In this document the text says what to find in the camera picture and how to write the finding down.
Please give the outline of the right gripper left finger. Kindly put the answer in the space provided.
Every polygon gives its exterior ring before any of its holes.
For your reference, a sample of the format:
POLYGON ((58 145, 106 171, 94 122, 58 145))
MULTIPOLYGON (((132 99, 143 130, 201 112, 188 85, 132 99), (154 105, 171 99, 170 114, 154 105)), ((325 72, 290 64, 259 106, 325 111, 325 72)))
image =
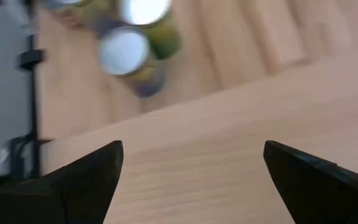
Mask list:
POLYGON ((0 177, 0 223, 102 223, 122 165, 122 141, 113 141, 36 179, 0 177))

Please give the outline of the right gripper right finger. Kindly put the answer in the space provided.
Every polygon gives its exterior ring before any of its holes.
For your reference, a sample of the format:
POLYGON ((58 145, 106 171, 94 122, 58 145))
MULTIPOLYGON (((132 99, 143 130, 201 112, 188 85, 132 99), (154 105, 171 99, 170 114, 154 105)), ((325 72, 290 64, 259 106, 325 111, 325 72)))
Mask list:
POLYGON ((295 223, 358 223, 358 173, 272 140, 263 158, 295 223))

